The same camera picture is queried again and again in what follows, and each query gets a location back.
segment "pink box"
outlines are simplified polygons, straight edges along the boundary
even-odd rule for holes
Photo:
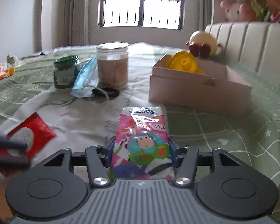
[[[167,68],[165,55],[152,69],[149,100],[241,117],[250,103],[252,86],[226,65],[197,59],[207,76]]]

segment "red package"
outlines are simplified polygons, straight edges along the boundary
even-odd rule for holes
[[[11,132],[7,134],[10,139],[24,140],[27,144],[27,158],[33,158],[56,134],[39,117],[37,113],[32,114]],[[15,149],[0,149],[0,156],[10,154],[18,156],[19,151]]]

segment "barcode label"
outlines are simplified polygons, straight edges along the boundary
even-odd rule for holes
[[[57,84],[60,86],[68,85],[69,78],[63,77],[63,78],[57,78]]]

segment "brown powder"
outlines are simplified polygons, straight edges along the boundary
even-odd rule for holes
[[[99,81],[101,87],[122,90],[128,82],[128,58],[120,60],[98,60]]]

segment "jar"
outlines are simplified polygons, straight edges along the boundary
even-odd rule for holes
[[[75,80],[82,68],[77,55],[66,56],[54,62],[54,84],[58,89],[74,86]]]
[[[125,42],[110,42],[96,47],[100,87],[117,90],[127,87],[128,47]]]

